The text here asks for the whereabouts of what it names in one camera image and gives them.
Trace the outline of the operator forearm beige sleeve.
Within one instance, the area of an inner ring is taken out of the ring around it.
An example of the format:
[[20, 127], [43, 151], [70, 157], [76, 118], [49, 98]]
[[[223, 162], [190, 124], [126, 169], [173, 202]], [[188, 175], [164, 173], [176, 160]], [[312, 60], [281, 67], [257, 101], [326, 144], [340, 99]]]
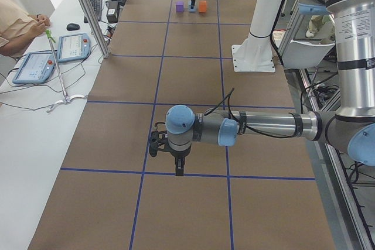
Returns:
[[22, 36], [37, 23], [12, 0], [1, 0], [1, 47]]

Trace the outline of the operator hand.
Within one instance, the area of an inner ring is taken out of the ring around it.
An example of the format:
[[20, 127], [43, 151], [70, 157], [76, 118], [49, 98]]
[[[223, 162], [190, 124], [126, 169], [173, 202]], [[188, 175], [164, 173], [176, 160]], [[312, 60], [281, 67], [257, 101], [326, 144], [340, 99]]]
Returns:
[[35, 21], [28, 32], [32, 38], [40, 36], [46, 29], [50, 28], [50, 19], [47, 15], [37, 14], [29, 15], [29, 17]]

